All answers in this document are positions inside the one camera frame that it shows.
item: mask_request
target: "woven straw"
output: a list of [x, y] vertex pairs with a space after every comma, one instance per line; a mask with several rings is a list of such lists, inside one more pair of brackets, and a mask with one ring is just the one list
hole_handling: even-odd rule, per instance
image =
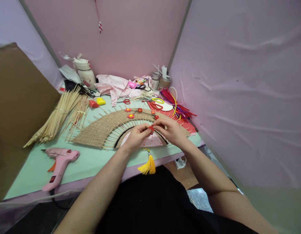
[[[143, 112], [135, 112], [137, 108], [131, 108], [131, 112], [126, 112], [124, 110], [119, 110], [112, 112], [111, 114], [104, 115], [100, 119], [92, 122], [89, 126], [83, 129], [79, 135], [77, 135], [72, 142], [89, 145], [95, 147], [103, 147], [104, 141], [108, 138], [108, 136], [120, 125], [131, 121], [131, 123], [135, 123], [135, 120], [145, 119], [151, 122], [155, 121], [154, 115], [151, 115], [151, 110], [143, 109]], [[129, 119], [127, 116], [129, 114], [134, 114], [134, 119]], [[167, 116], [156, 112], [160, 118], [167, 118]], [[190, 133], [181, 126], [184, 134], [188, 137]]]

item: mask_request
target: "white fabric wall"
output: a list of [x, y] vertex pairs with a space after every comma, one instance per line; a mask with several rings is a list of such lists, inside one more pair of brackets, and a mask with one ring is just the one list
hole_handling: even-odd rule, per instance
[[45, 78], [57, 88], [61, 81], [60, 71], [20, 2], [0, 0], [0, 47], [11, 42], [16, 42]]
[[301, 0], [193, 0], [169, 75], [244, 186], [301, 188]]

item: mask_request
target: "red and white string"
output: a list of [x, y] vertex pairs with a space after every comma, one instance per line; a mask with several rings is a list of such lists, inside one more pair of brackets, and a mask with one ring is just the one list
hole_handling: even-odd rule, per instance
[[[95, 1], [96, 14], [98, 15], [98, 5], [96, 3], [96, 0], [94, 1]], [[98, 15], [98, 28], [99, 28], [99, 32], [101, 33], [103, 31], [103, 28], [102, 28], [102, 22], [99, 19], [99, 15]]]

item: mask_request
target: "small flower decoration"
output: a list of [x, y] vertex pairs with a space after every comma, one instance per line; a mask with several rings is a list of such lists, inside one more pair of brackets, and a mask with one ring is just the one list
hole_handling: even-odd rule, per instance
[[127, 116], [129, 119], [133, 119], [134, 118], [134, 115], [130, 114]]

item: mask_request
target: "light green table cover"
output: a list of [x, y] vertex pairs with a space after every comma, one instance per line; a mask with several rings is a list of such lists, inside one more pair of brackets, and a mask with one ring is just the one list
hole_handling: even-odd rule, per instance
[[[106, 105], [103, 105], [102, 108], [108, 113], [109, 110], [111, 112], [115, 111], [115, 109], [111, 106], [110, 96], [105, 95], [102, 96], [102, 98], [106, 101]], [[120, 106], [123, 109], [125, 108], [125, 105], [123, 103], [117, 103], [116, 109], [120, 110]], [[130, 104], [130, 107], [150, 109], [148, 105], [140, 101], [132, 102]], [[96, 120], [93, 116], [100, 118], [100, 113], [102, 115], [106, 115], [106, 113], [101, 108], [89, 110], [87, 118], [85, 120], [85, 125], [89, 125], [88, 120]], [[17, 178], [15, 179], [7, 195], [5, 196], [5, 199], [39, 191], [46, 183], [49, 182], [52, 172], [48, 173], [47, 170], [54, 164], [54, 160], [49, 158], [47, 154], [41, 151], [41, 149], [59, 147], [80, 151], [79, 158], [76, 161], [70, 162], [68, 164], [61, 184], [66, 184], [96, 175], [116, 151], [116, 149], [107, 148], [107, 152], [104, 149], [79, 145], [65, 141], [67, 132], [68, 130], [66, 130], [66, 132], [64, 132], [58, 140], [54, 140], [41, 145], [36, 144], [34, 146], [28, 156], [27, 161], [23, 165]], [[196, 146], [199, 146], [201, 142], [201, 138], [198, 134], [196, 134], [195, 136], [190, 136], [189, 140], [192, 141]], [[168, 146], [152, 147], [150, 148], [150, 150], [154, 160], [181, 152], [178, 147], [171, 144], [169, 144]], [[148, 153], [140, 148], [137, 152], [131, 155], [127, 167], [145, 163], [147, 162], [147, 160]]]

